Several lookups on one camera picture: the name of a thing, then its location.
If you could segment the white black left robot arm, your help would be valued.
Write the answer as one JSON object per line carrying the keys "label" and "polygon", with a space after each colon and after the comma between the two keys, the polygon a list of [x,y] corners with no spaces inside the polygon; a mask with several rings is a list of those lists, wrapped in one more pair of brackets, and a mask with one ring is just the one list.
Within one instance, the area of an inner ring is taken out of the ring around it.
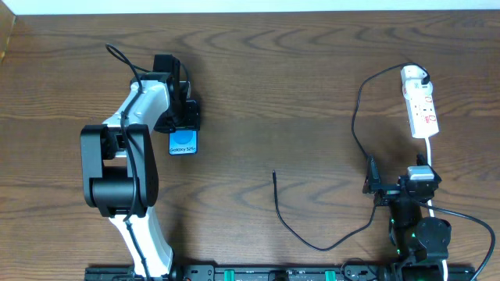
{"label": "white black left robot arm", "polygon": [[119,230],[134,260],[129,278],[161,280],[176,276],[173,248],[155,212],[159,173],[153,133],[168,136],[170,155],[198,151],[200,106],[185,67],[173,55],[156,55],[151,70],[132,68],[130,93],[116,112],[80,132],[84,200]]}

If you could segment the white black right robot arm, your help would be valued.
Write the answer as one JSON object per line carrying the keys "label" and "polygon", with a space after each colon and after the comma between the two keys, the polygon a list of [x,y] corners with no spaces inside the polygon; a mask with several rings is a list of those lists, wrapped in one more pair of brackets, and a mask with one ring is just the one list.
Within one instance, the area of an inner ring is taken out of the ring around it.
{"label": "white black right robot arm", "polygon": [[443,280],[442,262],[448,258],[452,227],[446,220],[424,217],[423,206],[434,197],[441,177],[422,155],[397,183],[381,181],[373,156],[367,159],[362,192],[374,195],[374,205],[390,209],[389,237],[398,260],[387,267],[390,280]]}

